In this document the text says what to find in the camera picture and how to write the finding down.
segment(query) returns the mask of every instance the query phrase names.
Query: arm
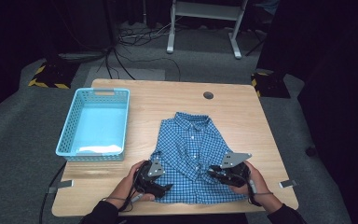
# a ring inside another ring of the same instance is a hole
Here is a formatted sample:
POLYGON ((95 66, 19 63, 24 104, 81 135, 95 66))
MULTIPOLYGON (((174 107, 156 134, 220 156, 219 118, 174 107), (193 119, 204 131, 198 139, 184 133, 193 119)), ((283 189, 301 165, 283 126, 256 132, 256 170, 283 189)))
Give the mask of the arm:
MULTIPOLYGON (((118 217, 118 210, 124 205, 124 202, 128 195, 130 195, 130 190, 133 185, 133 175, 141 167, 144 161, 140 161, 134 164, 129 174, 124 177, 120 183, 116 186, 113 192, 105 199, 105 201, 100 201, 94 207, 90 214, 87 214, 83 217, 80 223, 82 224, 107 224, 114 223, 118 217)), ((139 193, 134 192, 132 197, 136 197, 139 193)), ((142 201, 153 201, 155 199, 152 194, 145 194, 141 200, 142 201)))
MULTIPOLYGON (((245 164, 249 167, 251 174, 250 179, 255 183, 257 193, 255 194, 255 200, 260 203, 268 213, 268 218, 273 224, 304 224, 306 223, 301 215, 294 209, 286 206, 282 203, 272 192, 264 180, 264 177, 260 172, 254 168, 254 166, 245 161, 245 164)), ((246 185, 236 188, 230 186, 231 190, 239 194, 248 194, 248 187, 246 185)))

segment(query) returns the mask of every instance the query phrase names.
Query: shirt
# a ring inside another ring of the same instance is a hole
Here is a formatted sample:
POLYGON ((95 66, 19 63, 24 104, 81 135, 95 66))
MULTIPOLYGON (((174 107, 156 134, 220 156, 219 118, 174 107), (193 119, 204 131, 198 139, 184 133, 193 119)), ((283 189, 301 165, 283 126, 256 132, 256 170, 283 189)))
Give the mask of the shirt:
POLYGON ((207 115, 177 112, 161 122, 151 161, 158 159, 165 170, 155 182, 173 184, 160 203, 227 203, 245 199, 208 173, 232 150, 207 115))

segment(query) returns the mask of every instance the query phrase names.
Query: shirt sleeve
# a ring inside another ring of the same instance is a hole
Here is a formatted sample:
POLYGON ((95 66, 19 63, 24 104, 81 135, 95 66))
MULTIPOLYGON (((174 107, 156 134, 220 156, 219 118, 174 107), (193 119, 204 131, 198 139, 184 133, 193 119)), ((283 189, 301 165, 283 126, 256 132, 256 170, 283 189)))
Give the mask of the shirt sleeve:
POLYGON ((92 212, 83 217, 82 224, 107 224, 115 223, 118 216, 117 208, 111 203, 100 201, 92 212))
POLYGON ((283 206, 276 212, 268 215, 269 221, 273 224, 306 224, 307 222, 293 208, 283 206))

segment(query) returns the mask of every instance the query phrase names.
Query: white metal stand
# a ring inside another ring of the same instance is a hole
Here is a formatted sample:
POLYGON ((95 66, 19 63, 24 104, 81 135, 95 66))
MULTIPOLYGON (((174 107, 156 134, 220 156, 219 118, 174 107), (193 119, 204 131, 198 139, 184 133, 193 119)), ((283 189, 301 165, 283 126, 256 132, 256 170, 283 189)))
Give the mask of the white metal stand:
POLYGON ((231 47, 234 51, 236 59, 240 59, 241 52, 237 45, 237 34, 240 29, 243 13, 246 8, 248 0, 243 0, 241 7, 227 7, 218 5, 208 5, 199 3, 188 3, 172 0, 172 14, 171 14, 171 30, 168 38, 167 53, 173 53, 173 44, 175 41, 175 17, 176 16, 188 16, 218 19, 226 21, 236 21, 234 32, 229 33, 228 37, 231 42, 231 47))

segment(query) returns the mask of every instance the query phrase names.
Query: basket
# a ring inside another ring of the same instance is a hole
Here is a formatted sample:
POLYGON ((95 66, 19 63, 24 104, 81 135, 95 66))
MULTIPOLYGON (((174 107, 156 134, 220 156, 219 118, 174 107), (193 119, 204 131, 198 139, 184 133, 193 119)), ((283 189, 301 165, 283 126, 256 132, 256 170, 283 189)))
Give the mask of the basket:
POLYGON ((56 154, 68 161, 123 161, 129 108, 127 89, 76 90, 56 154))

